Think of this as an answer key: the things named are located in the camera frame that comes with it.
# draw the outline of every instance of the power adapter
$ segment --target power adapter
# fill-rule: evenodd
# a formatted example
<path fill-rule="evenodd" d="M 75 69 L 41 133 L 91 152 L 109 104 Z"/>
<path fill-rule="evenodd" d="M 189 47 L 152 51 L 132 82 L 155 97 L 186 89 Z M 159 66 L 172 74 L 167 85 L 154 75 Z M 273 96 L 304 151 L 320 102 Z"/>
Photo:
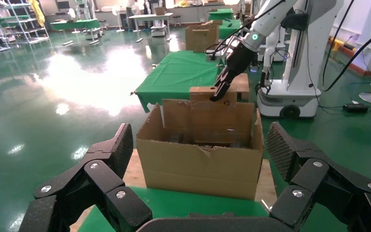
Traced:
<path fill-rule="evenodd" d="M 344 104 L 343 109 L 348 113 L 367 113 L 369 107 L 365 106 L 364 104 L 354 102 L 350 104 Z"/>

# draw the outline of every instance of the table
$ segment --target table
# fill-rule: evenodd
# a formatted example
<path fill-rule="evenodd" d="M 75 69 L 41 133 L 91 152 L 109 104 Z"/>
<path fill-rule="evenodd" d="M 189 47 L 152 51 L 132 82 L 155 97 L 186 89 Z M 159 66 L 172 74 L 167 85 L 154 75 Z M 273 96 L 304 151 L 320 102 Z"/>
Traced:
<path fill-rule="evenodd" d="M 264 200 L 267 205 L 274 205 L 276 201 L 270 163 L 266 159 L 262 162 L 255 202 L 152 188 L 146 189 L 143 169 L 136 149 L 133 150 L 123 180 L 151 208 L 153 218 L 186 217 L 190 212 L 204 215 L 234 212 L 237 216 L 267 216 L 259 201 Z M 114 232 L 98 208 L 85 210 L 82 215 L 71 226 L 71 232 L 75 232 L 77 229 L 79 232 Z"/>
<path fill-rule="evenodd" d="M 236 216 L 268 216 L 259 202 L 152 188 L 131 188 L 150 207 L 153 218 L 187 217 L 188 213 L 221 215 L 228 212 L 235 212 Z M 93 208 L 79 229 L 79 232 L 94 231 L 114 232 L 96 207 Z"/>
<path fill-rule="evenodd" d="M 207 62 L 205 53 L 178 51 L 169 53 L 134 92 L 143 109 L 163 99 L 189 99 L 190 87 L 212 86 L 217 62 Z"/>
<path fill-rule="evenodd" d="M 136 24 L 136 30 L 137 33 L 139 33 L 139 24 L 138 21 L 144 22 L 144 21 L 154 21 L 154 20 L 167 20 L 167 34 L 169 35 L 167 41 L 170 41 L 170 22 L 169 22 L 169 17 L 173 13 L 165 13 L 164 15 L 156 15 L 156 14 L 139 14 L 139 15 L 133 15 L 130 16 L 129 18 L 134 19 L 134 23 Z"/>
<path fill-rule="evenodd" d="M 53 29 L 55 30 L 67 30 L 67 29 L 77 29 L 77 28 L 85 28 L 85 29 L 93 29 L 93 28 L 100 28 L 100 24 L 97 19 L 84 19 L 84 20 L 77 20 L 76 22 L 68 22 L 66 20 L 51 23 Z"/>
<path fill-rule="evenodd" d="M 217 11 L 210 12 L 210 16 L 208 16 L 208 20 L 221 20 L 221 19 L 233 19 L 232 17 L 233 12 L 232 9 L 217 9 Z"/>
<path fill-rule="evenodd" d="M 86 30 L 90 31 L 90 35 L 92 36 L 92 42 L 90 42 L 90 45 L 96 44 L 99 42 L 99 40 L 95 40 L 94 34 L 98 31 L 100 31 L 100 24 L 98 20 L 95 19 L 82 19 L 77 20 L 75 22 L 68 22 L 66 20 L 62 20 L 59 22 L 51 23 L 53 29 L 55 30 L 62 30 L 65 34 L 66 39 L 68 36 L 66 35 L 65 30 L 68 29 L 77 29 L 77 28 L 85 28 Z M 73 43 L 73 40 L 67 41 L 63 43 L 64 46 L 71 45 Z"/>
<path fill-rule="evenodd" d="M 241 27 L 241 20 L 231 20 L 231 22 L 228 22 L 226 20 L 223 20 L 223 25 L 219 26 L 219 39 L 225 39 L 227 36 L 232 34 L 235 30 L 239 29 Z"/>

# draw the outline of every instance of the black cable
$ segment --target black cable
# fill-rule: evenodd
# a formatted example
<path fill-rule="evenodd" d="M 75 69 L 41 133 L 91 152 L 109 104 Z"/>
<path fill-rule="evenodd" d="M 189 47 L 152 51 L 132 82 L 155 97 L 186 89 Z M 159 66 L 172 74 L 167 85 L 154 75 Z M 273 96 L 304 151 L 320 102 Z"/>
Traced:
<path fill-rule="evenodd" d="M 208 51 L 210 48 L 212 48 L 212 47 L 214 47 L 214 46 L 216 46 L 216 45 L 219 45 L 219 44 L 215 43 L 215 44 L 213 44 L 213 45 L 207 47 L 207 48 L 205 49 L 205 51 L 204 51 L 205 54 L 207 54 L 207 55 L 214 54 L 214 52 L 207 52 L 207 51 Z"/>
<path fill-rule="evenodd" d="M 218 52 L 220 49 L 220 45 L 222 45 L 227 39 L 231 38 L 232 35 L 234 35 L 235 33 L 238 33 L 240 30 L 242 30 L 243 28 L 245 28 L 246 26 L 250 25 L 251 23 L 257 21 L 258 19 L 262 18 L 264 15 L 268 14 L 270 11 L 272 11 L 275 7 L 279 6 L 281 3 L 285 2 L 285 0 L 280 0 L 277 4 L 275 4 L 274 6 L 272 6 L 270 9 L 268 9 L 267 11 L 265 11 L 263 14 L 261 14 L 260 16 L 252 19 L 251 21 L 249 21 L 248 23 L 244 24 L 242 27 L 238 28 L 237 30 L 235 30 L 233 33 L 231 33 L 229 36 L 227 36 L 223 41 L 221 41 L 217 47 L 215 48 L 214 50 L 214 54 L 216 52 Z"/>
<path fill-rule="evenodd" d="M 343 16 L 342 21 L 341 21 L 341 23 L 339 24 L 338 29 L 336 30 L 335 36 L 333 37 L 333 40 L 332 40 L 332 44 L 330 45 L 330 48 L 329 48 L 329 51 L 328 51 L 327 60 L 326 60 L 325 65 L 324 65 L 324 72 L 323 72 L 323 74 L 322 74 L 322 89 L 323 89 L 324 91 L 325 91 L 325 87 L 324 87 L 324 85 L 325 85 L 325 72 L 326 72 L 326 68 L 327 68 L 327 66 L 328 66 L 329 56 L 330 56 L 330 53 L 332 52 L 333 46 L 334 46 L 334 44 L 335 44 L 336 37 L 338 36 L 339 31 L 340 31 L 341 28 L 342 28 L 342 24 L 344 23 L 344 21 L 345 21 L 347 15 L 348 15 L 349 10 L 351 9 L 351 6 L 352 6 L 353 2 L 354 2 L 354 0 L 351 0 L 350 4 L 349 4 L 349 6 L 348 6 L 348 9 L 346 9 L 345 15 Z"/>
<path fill-rule="evenodd" d="M 328 92 L 335 84 L 338 82 L 338 80 L 342 77 L 342 75 L 345 73 L 345 71 L 349 68 L 349 66 L 352 64 L 352 62 L 356 59 L 356 57 L 371 43 L 371 38 L 360 47 L 360 49 L 353 55 L 353 57 L 349 60 L 349 62 L 345 65 L 342 72 L 339 74 L 338 77 L 332 82 L 332 84 L 327 88 L 324 89 L 324 92 Z"/>
<path fill-rule="evenodd" d="M 326 109 L 335 110 L 335 108 L 339 108 L 341 106 L 322 106 L 321 105 L 321 102 L 319 101 L 318 94 L 316 92 L 315 84 L 312 81 L 311 71 L 309 70 L 309 36 L 308 36 L 308 33 L 309 33 L 309 31 L 308 31 L 308 28 L 307 28 L 307 30 L 306 30 L 306 45 L 307 45 L 307 56 L 306 56 L 306 59 L 307 59 L 307 68 L 308 68 L 309 80 L 311 81 L 312 87 L 314 87 L 315 98 L 318 101 L 318 107 L 321 108 L 323 111 L 325 111 L 327 114 L 330 114 L 330 115 L 344 115 L 344 114 L 336 114 L 336 113 L 328 112 L 326 110 Z"/>

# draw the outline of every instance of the mesh pad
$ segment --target mesh pad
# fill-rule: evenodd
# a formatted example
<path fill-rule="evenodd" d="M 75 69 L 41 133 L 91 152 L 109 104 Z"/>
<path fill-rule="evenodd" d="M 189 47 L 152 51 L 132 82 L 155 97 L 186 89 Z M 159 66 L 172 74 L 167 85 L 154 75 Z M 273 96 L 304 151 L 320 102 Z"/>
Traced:
<path fill-rule="evenodd" d="M 293 138 L 278 122 L 271 124 L 267 136 L 268 152 L 285 181 L 291 180 L 296 146 Z"/>
<path fill-rule="evenodd" d="M 116 165 L 117 175 L 123 179 L 128 162 L 133 153 L 133 134 L 130 124 L 122 124 L 116 133 L 117 141 L 112 148 L 112 156 Z"/>

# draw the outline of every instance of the yellow cloth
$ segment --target yellow cloth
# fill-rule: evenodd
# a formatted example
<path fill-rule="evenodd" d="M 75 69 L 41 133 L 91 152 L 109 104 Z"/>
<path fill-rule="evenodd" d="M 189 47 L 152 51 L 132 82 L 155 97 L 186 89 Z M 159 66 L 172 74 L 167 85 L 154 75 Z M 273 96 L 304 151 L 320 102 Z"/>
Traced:
<path fill-rule="evenodd" d="M 186 7 L 187 6 L 187 1 L 181 1 L 180 2 L 180 4 L 179 4 L 179 6 L 181 6 L 181 7 Z"/>
<path fill-rule="evenodd" d="M 39 3 L 36 0 L 29 0 L 30 6 L 32 7 L 33 11 L 35 12 L 36 18 L 38 19 L 39 25 L 43 27 L 44 25 L 44 15 L 42 14 L 41 8 L 39 7 Z"/>

